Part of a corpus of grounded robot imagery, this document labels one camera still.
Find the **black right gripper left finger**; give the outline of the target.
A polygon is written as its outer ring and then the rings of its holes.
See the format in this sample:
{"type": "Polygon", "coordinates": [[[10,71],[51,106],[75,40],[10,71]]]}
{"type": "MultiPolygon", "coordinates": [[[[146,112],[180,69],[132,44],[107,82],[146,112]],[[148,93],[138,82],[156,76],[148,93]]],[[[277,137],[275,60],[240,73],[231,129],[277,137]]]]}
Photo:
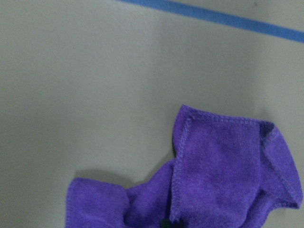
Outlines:
{"type": "Polygon", "coordinates": [[[160,221],[160,228],[172,228],[172,223],[169,219],[162,219],[160,221]]]}

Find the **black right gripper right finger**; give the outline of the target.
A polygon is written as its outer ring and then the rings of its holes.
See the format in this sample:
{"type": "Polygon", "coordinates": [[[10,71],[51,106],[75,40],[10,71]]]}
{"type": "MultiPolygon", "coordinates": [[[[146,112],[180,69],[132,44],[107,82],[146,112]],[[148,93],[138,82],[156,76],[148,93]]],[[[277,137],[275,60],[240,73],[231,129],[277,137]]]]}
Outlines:
{"type": "Polygon", "coordinates": [[[184,228],[183,220],[174,221],[172,224],[172,228],[184,228]]]}

